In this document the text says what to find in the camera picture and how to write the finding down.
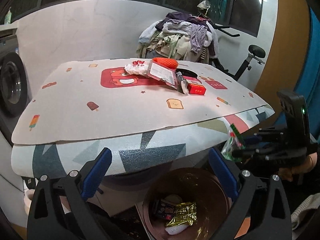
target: white wall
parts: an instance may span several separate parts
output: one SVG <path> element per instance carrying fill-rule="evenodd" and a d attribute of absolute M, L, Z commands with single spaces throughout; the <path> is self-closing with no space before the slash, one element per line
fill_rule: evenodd
<path fill-rule="evenodd" d="M 17 36 L 27 70 L 29 95 L 34 96 L 45 78 L 61 63 L 135 56 L 138 37 L 153 22 L 172 10 L 130 0 L 79 0 L 44 8 L 21 18 Z M 264 3 L 258 37 L 241 33 L 230 38 L 219 33 L 219 59 L 235 73 L 250 44 L 268 54 L 276 24 L 277 0 Z M 263 65 L 252 63 L 239 82 L 253 90 Z"/>
<path fill-rule="evenodd" d="M 224 68 L 229 69 L 230 73 L 235 74 L 242 62 L 247 58 L 249 53 L 248 47 L 251 44 L 257 45 L 266 51 L 266 57 L 263 60 L 266 62 L 276 28 L 277 12 L 278 0 L 267 0 L 267 2 L 263 2 L 260 29 L 257 38 L 235 29 L 226 29 L 226 31 L 231 34 L 239 33 L 240 37 L 238 38 L 231 38 L 224 33 L 217 32 L 220 48 L 219 61 Z M 251 62 L 250 65 L 252 69 L 250 71 L 246 70 L 238 82 L 250 90 L 254 90 L 265 65 L 259 65 L 255 60 Z"/>
<path fill-rule="evenodd" d="M 3 213 L 9 222 L 26 228 L 28 216 L 24 211 L 23 191 L 17 190 L 2 176 L 0 176 L 0 189 L 0 206 Z"/>
<path fill-rule="evenodd" d="M 61 63 L 134 57 L 140 34 L 172 10 L 129 0 L 79 0 L 19 20 L 19 54 L 32 97 Z"/>

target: soap bottle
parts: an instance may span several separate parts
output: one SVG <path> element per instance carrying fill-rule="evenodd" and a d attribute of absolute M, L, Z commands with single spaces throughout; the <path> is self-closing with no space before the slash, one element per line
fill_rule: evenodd
<path fill-rule="evenodd" d="M 11 23 L 11 11 L 10 11 L 11 7 L 9 8 L 8 13 L 6 14 L 5 18 L 4 18 L 4 24 L 10 24 Z"/>

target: exercise bike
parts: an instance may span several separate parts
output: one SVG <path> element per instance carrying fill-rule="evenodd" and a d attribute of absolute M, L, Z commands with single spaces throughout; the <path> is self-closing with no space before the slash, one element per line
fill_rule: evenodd
<path fill-rule="evenodd" d="M 222 64 L 220 63 L 219 59 L 212 58 L 209 61 L 209 64 L 217 68 L 218 70 L 222 71 L 223 73 L 227 74 L 228 76 L 232 77 L 235 81 L 241 77 L 246 69 L 250 70 L 252 67 L 249 65 L 252 59 L 255 59 L 260 65 L 265 64 L 261 59 L 266 57 L 266 52 L 264 49 L 256 46 L 250 45 L 248 57 L 242 62 L 242 65 L 238 69 L 235 75 L 229 73 L 228 69 L 225 69 Z"/>
<path fill-rule="evenodd" d="M 210 18 L 207 16 L 207 13 L 210 8 L 211 8 L 211 4 L 209 1 L 207 1 L 207 0 L 202 1 L 198 5 L 198 11 L 199 11 L 198 17 L 202 17 L 204 19 L 207 19 L 208 22 L 211 24 L 211 26 L 215 30 L 219 30 L 222 33 L 224 33 L 230 37 L 233 37 L 233 38 L 240 37 L 239 33 L 238 34 L 231 34 L 231 33 L 228 33 L 224 30 L 224 29 L 230 28 L 230 26 L 222 26 L 222 25 L 217 25 L 217 24 L 213 23 L 210 20 Z M 238 71 L 236 72 L 235 75 L 229 73 L 229 70 L 225 69 L 217 58 L 211 58 L 209 60 L 209 64 L 214 66 L 218 70 L 222 71 L 223 73 L 227 74 L 228 76 L 232 77 L 235 81 L 238 81 L 238 79 L 241 77 L 241 75 L 244 73 L 244 71 L 246 69 L 250 70 L 252 68 L 251 66 L 249 66 L 252 59 L 255 59 L 260 65 L 265 64 L 265 62 L 263 62 L 261 60 L 262 58 L 266 57 L 266 52 L 264 51 L 264 49 L 260 48 L 257 45 L 250 45 L 248 50 L 249 50 L 248 57 L 244 60 L 244 62 L 242 63 L 242 65 L 240 66 L 240 68 L 238 69 Z"/>

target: blue gripper pad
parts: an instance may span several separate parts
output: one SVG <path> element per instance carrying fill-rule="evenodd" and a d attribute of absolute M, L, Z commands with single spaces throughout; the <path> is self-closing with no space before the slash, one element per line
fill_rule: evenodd
<path fill-rule="evenodd" d="M 81 197 L 84 201 L 94 196 L 111 162 L 112 153 L 108 148 L 104 148 L 102 156 L 97 160 L 83 181 Z"/>
<path fill-rule="evenodd" d="M 209 151 L 209 164 L 224 192 L 234 202 L 239 195 L 237 181 L 215 148 Z"/>

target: bowl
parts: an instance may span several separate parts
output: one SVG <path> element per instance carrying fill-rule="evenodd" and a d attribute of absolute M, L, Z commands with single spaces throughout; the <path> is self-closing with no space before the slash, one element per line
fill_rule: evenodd
<path fill-rule="evenodd" d="M 151 212 L 154 200 L 171 194 L 179 195 L 184 202 L 196 202 L 197 207 L 197 222 L 174 236 L 165 231 L 168 221 Z M 229 208 L 217 178 L 197 168 L 181 168 L 163 175 L 150 187 L 143 202 L 146 226 L 156 240 L 207 240 L 224 221 Z"/>

